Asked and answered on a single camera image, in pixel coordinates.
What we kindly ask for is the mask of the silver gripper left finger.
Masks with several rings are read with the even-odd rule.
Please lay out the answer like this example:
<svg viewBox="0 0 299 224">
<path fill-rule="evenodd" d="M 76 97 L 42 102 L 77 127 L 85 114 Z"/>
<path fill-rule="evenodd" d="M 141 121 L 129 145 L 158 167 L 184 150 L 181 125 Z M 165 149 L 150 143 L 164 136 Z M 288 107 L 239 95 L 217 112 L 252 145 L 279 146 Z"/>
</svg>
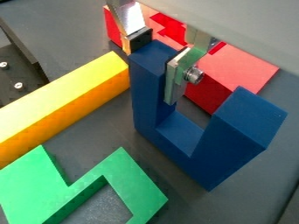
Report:
<svg viewBox="0 0 299 224">
<path fill-rule="evenodd" d="M 122 51 L 129 55 L 152 41 L 153 29 L 145 25 L 140 3 L 136 0 L 106 0 L 106 7 L 120 30 Z"/>
</svg>

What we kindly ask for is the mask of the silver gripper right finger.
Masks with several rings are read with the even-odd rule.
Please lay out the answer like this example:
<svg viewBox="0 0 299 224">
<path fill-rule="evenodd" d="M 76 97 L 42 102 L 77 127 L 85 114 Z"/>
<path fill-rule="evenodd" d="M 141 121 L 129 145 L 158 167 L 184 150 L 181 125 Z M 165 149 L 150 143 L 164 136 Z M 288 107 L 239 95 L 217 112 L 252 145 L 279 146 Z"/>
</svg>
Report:
<svg viewBox="0 0 299 224">
<path fill-rule="evenodd" d="M 185 46 L 165 64 L 165 86 L 162 100 L 173 105 L 183 96 L 187 84 L 197 85 L 204 72 L 196 62 L 205 55 L 211 45 L 211 35 L 187 26 L 184 39 L 191 46 Z"/>
</svg>

